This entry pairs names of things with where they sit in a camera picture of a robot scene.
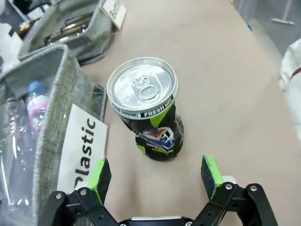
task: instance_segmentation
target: silver can top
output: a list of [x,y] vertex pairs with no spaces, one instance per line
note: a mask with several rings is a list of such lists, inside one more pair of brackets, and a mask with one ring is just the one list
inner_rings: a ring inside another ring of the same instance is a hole
[[174,102],[177,91],[178,79],[171,66],[153,57],[122,64],[107,84],[112,106],[130,119],[147,119],[160,114]]

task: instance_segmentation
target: screw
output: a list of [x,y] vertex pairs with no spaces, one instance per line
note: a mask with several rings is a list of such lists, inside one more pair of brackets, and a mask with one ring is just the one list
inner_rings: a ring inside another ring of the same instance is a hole
[[255,192],[256,190],[257,190],[257,187],[256,187],[255,185],[252,185],[252,186],[251,186],[251,191],[252,191],[252,192]]
[[231,190],[232,189],[232,184],[226,184],[226,189]]
[[87,193],[87,192],[85,191],[85,189],[80,191],[80,194],[81,194],[81,195],[85,195],[86,193]]
[[62,197],[61,193],[57,194],[55,198],[60,199]]

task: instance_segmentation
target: white metal stand base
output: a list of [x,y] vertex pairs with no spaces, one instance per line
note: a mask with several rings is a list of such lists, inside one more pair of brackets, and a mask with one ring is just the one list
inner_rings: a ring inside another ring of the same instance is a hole
[[286,7],[285,7],[285,10],[284,10],[284,14],[283,14],[282,19],[271,18],[271,20],[273,22],[276,22],[276,23],[295,25],[295,22],[286,20],[287,15],[288,15],[288,11],[290,10],[290,7],[291,7],[291,3],[292,3],[292,0],[287,0]]

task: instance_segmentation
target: green tape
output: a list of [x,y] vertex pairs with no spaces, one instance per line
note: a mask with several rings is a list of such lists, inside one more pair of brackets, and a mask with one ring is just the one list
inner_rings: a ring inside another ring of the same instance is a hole
[[137,145],[137,147],[143,154],[145,154],[145,147],[143,147],[142,145]]
[[209,170],[212,174],[213,181],[214,181],[214,184],[215,184],[213,194],[212,194],[212,197],[213,197],[215,192],[216,192],[217,187],[222,185],[224,181],[222,179],[222,175],[221,175],[220,171],[218,170],[217,165],[216,165],[213,157],[209,156],[209,155],[206,155],[205,159],[206,159],[207,165],[208,165]]
[[150,118],[150,123],[152,124],[152,126],[154,128],[158,128],[160,122],[162,121],[162,119],[165,117],[165,115],[167,114],[167,112],[169,111],[169,109],[171,108],[173,104],[171,104],[164,112],[162,112],[161,114]]
[[101,172],[103,170],[104,161],[105,161],[105,159],[101,159],[98,161],[95,169],[93,170],[92,177],[88,183],[88,188],[91,191],[95,192],[97,199],[101,204],[102,204],[102,201],[101,201],[99,193],[97,191],[97,184],[98,184],[98,180],[99,180],[99,175],[101,174]]

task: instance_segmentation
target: gray fabric basket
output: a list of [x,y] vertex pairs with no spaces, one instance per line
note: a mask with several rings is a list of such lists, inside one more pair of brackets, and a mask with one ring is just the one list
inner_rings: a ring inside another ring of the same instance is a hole
[[[34,80],[52,84],[35,157],[33,213],[36,221],[49,194],[56,190],[72,104],[103,121],[106,91],[83,74],[66,45],[57,45],[21,62],[1,77],[0,105],[10,97],[22,98]],[[87,220],[78,221],[79,224],[87,225]]]
[[94,12],[86,31],[68,38],[62,44],[68,45],[78,61],[85,61],[101,55],[107,48],[112,22],[102,12],[104,0],[62,0],[52,5],[26,36],[18,59],[23,61],[47,48],[44,38],[58,31],[67,19]]

